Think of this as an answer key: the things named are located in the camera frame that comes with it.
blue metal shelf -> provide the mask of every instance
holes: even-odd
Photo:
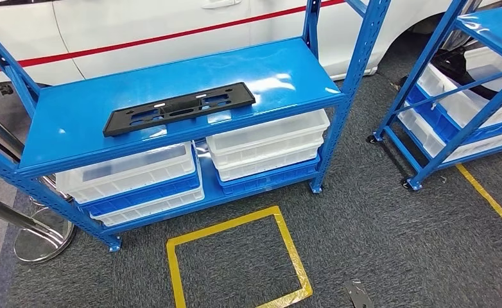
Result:
[[[108,245],[110,251],[120,249],[121,241],[115,234],[122,231],[284,185],[310,180],[311,190],[320,193],[390,4],[390,0],[369,0],[368,5],[360,0],[349,2],[363,22],[341,90],[318,61],[320,0],[307,0],[301,37],[42,89],[0,43],[0,70],[11,79],[32,118],[20,164],[0,154],[0,177]],[[256,103],[117,137],[103,136],[103,127],[113,110],[236,82],[245,83]],[[313,169],[305,162],[297,166],[298,172],[276,177],[274,184],[248,186],[225,194],[208,152],[203,151],[199,159],[204,200],[110,228],[91,219],[86,210],[67,203],[35,178],[325,107],[334,107],[334,114],[319,149],[320,159],[314,162]],[[148,189],[153,187],[137,189],[125,196]],[[148,192],[147,198],[155,195]]]
[[[502,55],[502,8],[459,16],[455,26]]]
[[[404,124],[400,123],[400,125],[402,126],[402,129],[404,130],[406,135],[408,135],[410,137],[410,139],[414,142],[414,144],[419,149],[419,151],[427,158],[427,160],[430,161],[431,159],[433,159],[433,157],[431,157],[431,155],[427,152],[427,150],[425,150],[425,148],[423,147],[423,144],[419,141],[419,139],[409,129],[407,129]],[[396,135],[394,135],[394,133],[392,133],[392,131],[390,132],[389,137],[393,138],[393,139],[396,138],[397,142],[400,142],[400,139],[398,139],[398,137]],[[398,146],[398,148],[401,150],[401,152],[404,156],[406,156],[406,154],[404,152],[409,152],[408,149],[404,145]],[[438,165],[437,170],[451,167],[451,166],[455,166],[455,165],[461,164],[463,162],[469,162],[471,160],[485,157],[485,156],[492,155],[492,154],[496,154],[499,152],[502,152],[502,146],[498,146],[496,148],[492,148],[492,149],[489,149],[489,150],[486,150],[486,151],[483,151],[483,152],[480,152],[477,154],[472,154],[472,155],[469,155],[466,157],[454,159],[449,162],[444,162],[444,163]],[[422,166],[419,165],[419,163],[417,163],[417,166],[415,166],[414,164],[411,164],[411,165],[414,168],[414,170],[416,170],[418,172],[422,169]]]
[[[381,121],[379,128],[373,132],[372,136],[369,137],[370,142],[382,141],[384,135],[393,140],[395,146],[400,150],[402,155],[416,171],[413,177],[405,178],[402,181],[405,188],[408,189],[420,189],[422,187],[421,182],[436,170],[453,166],[459,162],[465,162],[502,151],[502,146],[500,146],[494,149],[482,151],[478,154],[444,163],[444,160],[459,146],[502,134],[502,123],[480,128],[480,126],[485,123],[491,115],[502,107],[502,90],[500,90],[463,128],[451,119],[441,105],[437,105],[433,110],[431,110],[432,104],[435,101],[454,94],[455,92],[469,89],[482,83],[489,82],[493,79],[500,78],[502,77],[502,73],[494,74],[488,78],[469,83],[455,90],[447,91],[432,98],[424,93],[424,91],[422,91],[417,85],[417,81],[424,72],[427,64],[432,60],[440,45],[453,29],[460,28],[463,32],[479,40],[502,55],[502,8],[458,16],[458,14],[460,14],[463,10],[466,2],[467,1],[465,0],[454,0],[451,3],[433,33],[430,41],[427,43],[425,50],[419,56],[419,59],[411,70],[406,82],[400,89],[397,97],[394,99],[387,115],[385,115]],[[404,107],[404,102],[406,101],[410,104],[410,106]],[[414,108],[415,111],[431,125],[435,133],[437,133],[438,136],[446,143],[446,146],[438,154],[436,154],[436,156],[431,157],[431,155],[424,149],[418,138],[416,138],[416,136],[401,123],[404,131],[410,136],[410,139],[415,143],[417,148],[428,159],[428,162],[423,166],[419,164],[417,159],[406,148],[400,138],[396,136],[390,127],[391,124],[399,122],[397,115],[400,112],[410,108]]]
[[[419,85],[415,85],[408,94],[408,99],[406,101],[410,105],[413,105],[414,103],[418,103],[429,98],[430,96]],[[415,107],[415,111],[420,114],[431,127],[434,128],[435,132],[445,143],[448,143],[462,128],[453,120],[441,104],[437,104],[433,108],[433,103],[434,101],[419,105]],[[461,143],[461,145],[488,139],[501,134],[502,123],[489,125],[483,128],[480,127],[473,131],[470,136],[468,136],[468,138]]]
[[[257,103],[117,137],[102,134],[113,110],[239,81]],[[48,87],[40,92],[17,172],[73,169],[349,103],[344,97],[301,38]]]

black object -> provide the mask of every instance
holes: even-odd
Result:
[[[456,83],[460,85],[468,85],[474,82],[474,78],[467,72],[467,59],[465,58],[466,49],[464,47],[459,47],[452,51],[447,51],[444,49],[438,50],[431,63],[440,71],[442,74],[451,78]],[[471,91],[480,95],[485,99],[491,100],[498,92],[488,89],[483,85],[477,85],[470,88]]]
[[[191,119],[231,108],[251,105],[255,97],[243,82],[175,98],[115,110],[103,128],[104,137]]]

stacked storage bin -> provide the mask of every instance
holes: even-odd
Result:
[[[206,138],[220,185],[230,194],[314,172],[328,126],[321,109]]]
[[[487,47],[465,53],[467,71],[475,79],[502,71],[502,57]],[[484,84],[492,90],[502,88],[502,78]],[[411,90],[406,106],[460,87],[429,64]],[[471,90],[463,90],[399,113],[406,129],[419,140],[430,157],[436,156],[451,138],[489,101]],[[444,162],[478,154],[502,146],[502,108],[455,150]]]
[[[192,142],[57,173],[56,183],[106,226],[204,198]]]

shelf foot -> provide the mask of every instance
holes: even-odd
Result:
[[[401,180],[401,185],[409,191],[418,191],[423,188],[421,183],[413,181],[413,178],[403,178]]]
[[[374,144],[374,143],[380,142],[380,141],[382,141],[382,139],[376,138],[375,135],[370,135],[370,136],[367,137],[367,143]]]
[[[320,194],[323,191],[323,185],[318,186],[318,187],[313,187],[310,182],[309,187],[311,188],[311,192],[314,194]]]
[[[118,252],[121,249],[121,237],[117,236],[117,239],[119,240],[119,244],[110,246],[109,252]]]

yellow tape square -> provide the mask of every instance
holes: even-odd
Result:
[[[291,262],[295,267],[295,271],[297,273],[300,286],[302,288],[292,293],[289,293],[285,296],[272,300],[271,302],[260,305],[258,307],[282,308],[282,307],[287,307],[296,302],[299,302],[305,299],[306,297],[309,297],[313,293],[313,290],[311,289],[311,284],[309,283],[306,272],[304,271],[304,267],[302,265],[302,262],[300,261],[300,257],[299,254],[297,253],[297,249],[295,248],[295,244],[293,243],[293,239],[289,234],[289,230],[287,229],[285,220],[283,219],[283,216],[281,216],[281,211],[279,210],[278,206],[273,206],[264,210],[259,210],[254,213],[247,214],[245,216],[225,221],[224,223],[219,223],[211,227],[207,227],[191,233],[180,235],[178,237],[174,237],[172,239],[168,239],[168,242],[166,243],[166,249],[168,251],[168,264],[171,276],[171,284],[173,288],[173,295],[175,297],[175,307],[176,308],[186,307],[185,296],[183,293],[183,285],[181,283],[181,276],[179,273],[179,263],[177,262],[177,256],[175,255],[175,247],[177,245],[194,241],[196,239],[200,239],[202,237],[206,237],[208,235],[212,235],[230,228],[234,228],[243,225],[244,223],[249,223],[254,220],[265,218],[269,215],[273,215],[275,218],[275,222],[277,223],[277,227],[279,228],[279,232],[281,233],[281,237],[283,239],[283,242],[285,243],[285,247],[287,248]]]

